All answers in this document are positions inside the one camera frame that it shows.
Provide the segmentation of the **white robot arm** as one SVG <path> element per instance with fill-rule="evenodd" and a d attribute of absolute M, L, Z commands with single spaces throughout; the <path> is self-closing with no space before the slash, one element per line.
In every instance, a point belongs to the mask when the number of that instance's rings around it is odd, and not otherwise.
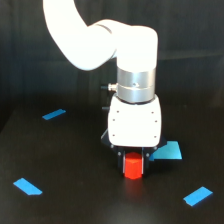
<path fill-rule="evenodd" d="M 161 107 L 155 94 L 158 35 L 146 26 L 101 20 L 88 26 L 74 0 L 43 0 L 48 31 L 75 67 L 90 71 L 114 59 L 117 81 L 102 139 L 125 177 L 142 177 L 161 143 Z"/>

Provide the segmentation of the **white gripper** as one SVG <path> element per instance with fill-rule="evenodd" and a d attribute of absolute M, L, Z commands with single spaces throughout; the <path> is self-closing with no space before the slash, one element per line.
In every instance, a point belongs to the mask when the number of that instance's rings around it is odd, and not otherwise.
<path fill-rule="evenodd" d="M 108 113 L 107 129 L 101 142 L 109 147 L 152 148 L 167 144 L 162 136 L 162 115 L 158 96 L 151 102 L 128 104 L 113 95 Z M 125 152 L 118 152 L 118 169 L 125 173 Z M 150 154 L 142 151 L 142 175 L 149 169 Z"/>

